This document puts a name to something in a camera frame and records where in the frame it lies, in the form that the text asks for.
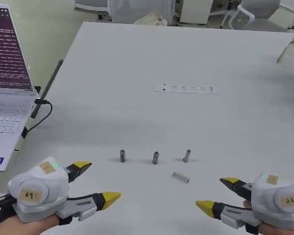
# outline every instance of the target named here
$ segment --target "floor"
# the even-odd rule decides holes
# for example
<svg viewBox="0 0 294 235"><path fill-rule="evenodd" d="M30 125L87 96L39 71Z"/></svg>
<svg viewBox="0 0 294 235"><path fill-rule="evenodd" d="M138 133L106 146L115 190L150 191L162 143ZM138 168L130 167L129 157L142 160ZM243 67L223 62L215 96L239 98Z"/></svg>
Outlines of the floor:
<svg viewBox="0 0 294 235"><path fill-rule="evenodd" d="M11 6L25 57L35 85L45 87L59 60L64 59L83 21L96 21L91 12L74 10L73 0L0 0ZM293 15L283 10L273 21L287 26ZM212 17L207 25L219 28L222 17Z"/></svg>

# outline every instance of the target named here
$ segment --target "finger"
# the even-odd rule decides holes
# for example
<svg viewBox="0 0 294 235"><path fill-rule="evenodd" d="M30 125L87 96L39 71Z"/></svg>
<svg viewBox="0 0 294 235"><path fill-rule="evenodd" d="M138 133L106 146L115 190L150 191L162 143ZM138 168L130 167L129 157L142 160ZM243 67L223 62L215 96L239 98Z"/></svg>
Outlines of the finger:
<svg viewBox="0 0 294 235"><path fill-rule="evenodd" d="M259 233L263 235L294 235L292 230L278 229L268 224L259 225Z"/></svg>
<svg viewBox="0 0 294 235"><path fill-rule="evenodd" d="M243 201L243 206L245 208L251 208L251 203L249 201Z"/></svg>
<svg viewBox="0 0 294 235"><path fill-rule="evenodd" d="M44 231L59 225L59 218L54 214L43 220L28 223L27 225L31 226L36 231L43 233Z"/></svg>

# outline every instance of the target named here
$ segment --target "white bag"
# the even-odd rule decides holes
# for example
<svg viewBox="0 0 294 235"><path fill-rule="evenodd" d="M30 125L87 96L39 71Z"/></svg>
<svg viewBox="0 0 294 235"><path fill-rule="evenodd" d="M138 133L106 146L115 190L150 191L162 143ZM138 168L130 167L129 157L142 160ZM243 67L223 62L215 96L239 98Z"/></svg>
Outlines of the white bag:
<svg viewBox="0 0 294 235"><path fill-rule="evenodd" d="M158 12L172 23L175 0L109 0L113 23L133 24L138 19Z"/></svg>
<svg viewBox="0 0 294 235"><path fill-rule="evenodd" d="M153 12L135 21L134 24L167 26L168 22L158 12Z"/></svg>

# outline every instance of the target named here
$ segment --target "text on laptop screen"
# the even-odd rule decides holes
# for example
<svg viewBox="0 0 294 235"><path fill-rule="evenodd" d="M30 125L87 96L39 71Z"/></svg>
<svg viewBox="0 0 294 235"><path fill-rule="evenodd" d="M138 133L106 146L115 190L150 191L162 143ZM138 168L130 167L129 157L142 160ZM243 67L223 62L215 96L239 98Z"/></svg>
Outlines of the text on laptop screen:
<svg viewBox="0 0 294 235"><path fill-rule="evenodd" d="M0 88L32 89L10 12L5 8L0 8Z"/></svg>

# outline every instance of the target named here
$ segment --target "metal bolt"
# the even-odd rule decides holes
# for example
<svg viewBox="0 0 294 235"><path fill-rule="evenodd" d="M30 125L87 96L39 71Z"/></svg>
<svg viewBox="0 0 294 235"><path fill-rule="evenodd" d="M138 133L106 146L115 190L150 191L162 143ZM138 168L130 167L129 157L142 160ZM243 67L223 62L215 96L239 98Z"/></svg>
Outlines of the metal bolt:
<svg viewBox="0 0 294 235"><path fill-rule="evenodd" d="M188 162L188 158L190 157L191 151L188 149L186 151L185 157L183 158L183 162Z"/></svg>
<svg viewBox="0 0 294 235"><path fill-rule="evenodd" d="M155 152L155 153L153 154L152 163L153 163L153 164L157 164L157 163L158 163L158 158L159 158L159 153L158 153L158 152Z"/></svg>
<svg viewBox="0 0 294 235"><path fill-rule="evenodd" d="M120 161L121 161L121 163L124 163L126 161L125 151L123 149L120 151Z"/></svg>

